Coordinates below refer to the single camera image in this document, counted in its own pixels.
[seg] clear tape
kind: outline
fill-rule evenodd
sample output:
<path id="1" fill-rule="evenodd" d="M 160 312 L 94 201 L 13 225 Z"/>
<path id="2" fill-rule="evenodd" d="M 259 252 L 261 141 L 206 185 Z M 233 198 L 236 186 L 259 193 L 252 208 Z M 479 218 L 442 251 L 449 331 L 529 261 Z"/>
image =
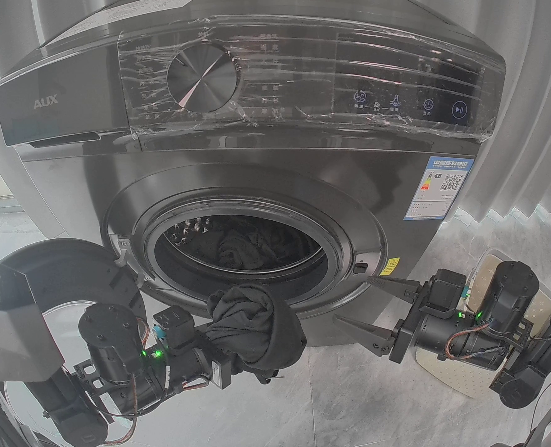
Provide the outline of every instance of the clear tape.
<path id="1" fill-rule="evenodd" d="M 210 113 L 180 107 L 167 87 L 174 57 L 202 42 L 225 49 L 240 75 L 231 99 Z M 177 22 L 145 35 L 121 34 L 117 46 L 134 137 L 283 123 L 484 141 L 493 134 L 505 72 L 500 58 L 456 44 L 376 25 L 297 17 Z M 427 115 L 419 105 L 428 94 L 436 100 Z M 457 100 L 467 111 L 464 123 L 451 112 Z M 393 107 L 394 101 L 399 105 Z"/>

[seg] control panel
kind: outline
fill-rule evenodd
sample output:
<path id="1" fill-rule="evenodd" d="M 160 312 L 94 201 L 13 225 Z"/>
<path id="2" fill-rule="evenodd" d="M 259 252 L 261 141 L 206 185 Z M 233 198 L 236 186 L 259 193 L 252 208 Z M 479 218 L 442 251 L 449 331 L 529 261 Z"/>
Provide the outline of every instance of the control panel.
<path id="1" fill-rule="evenodd" d="M 339 122 L 476 138 L 493 126 L 503 81 L 462 48 L 324 25 L 187 26 L 118 50 L 132 127 Z"/>

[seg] tile floor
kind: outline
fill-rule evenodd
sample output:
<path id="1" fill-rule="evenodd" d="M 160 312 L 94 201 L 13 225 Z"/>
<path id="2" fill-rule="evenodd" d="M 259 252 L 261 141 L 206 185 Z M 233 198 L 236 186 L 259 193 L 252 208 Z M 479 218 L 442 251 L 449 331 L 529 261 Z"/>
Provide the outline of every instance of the tile floor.
<path id="1" fill-rule="evenodd" d="M 0 258 L 43 238 L 25 214 L 0 216 Z M 551 213 L 517 211 L 481 224 L 458 212 L 444 223 L 415 267 L 424 280 L 437 268 L 468 273 L 495 247 L 532 266 L 551 290 Z M 148 313 L 161 309 L 146 300 Z M 390 303 L 378 324 L 390 326 L 408 306 Z M 241 374 L 225 392 L 211 386 L 182 393 L 139 422 L 133 446 L 488 447 L 522 442 L 534 406 L 512 411 L 492 391 L 470 399 L 406 356 L 401 365 L 358 345 L 307 349 L 269 386 Z M 541 398 L 536 421 L 551 404 Z"/>

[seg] front-loading washing machine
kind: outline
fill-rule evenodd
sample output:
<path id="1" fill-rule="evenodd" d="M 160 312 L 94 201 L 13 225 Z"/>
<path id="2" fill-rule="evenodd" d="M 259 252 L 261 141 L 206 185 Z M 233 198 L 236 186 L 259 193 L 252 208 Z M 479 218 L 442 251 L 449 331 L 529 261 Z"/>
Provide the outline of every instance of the front-loading washing machine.
<path id="1" fill-rule="evenodd" d="M 67 235 L 142 291 L 203 315 L 262 282 L 329 345 L 349 342 L 332 312 L 373 322 L 391 299 L 369 275 L 421 257 L 504 72 L 411 0 L 133 0 L 4 76 L 0 122 Z"/>

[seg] control knob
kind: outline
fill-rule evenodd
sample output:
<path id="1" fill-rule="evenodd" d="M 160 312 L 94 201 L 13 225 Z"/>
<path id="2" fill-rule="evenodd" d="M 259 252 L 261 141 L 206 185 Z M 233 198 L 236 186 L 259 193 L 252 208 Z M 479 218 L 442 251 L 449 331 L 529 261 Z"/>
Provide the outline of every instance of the control knob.
<path id="1" fill-rule="evenodd" d="M 209 113 L 226 104 L 234 94 L 238 75 L 232 58 L 211 43 L 180 51 L 167 71 L 167 87 L 183 108 Z"/>

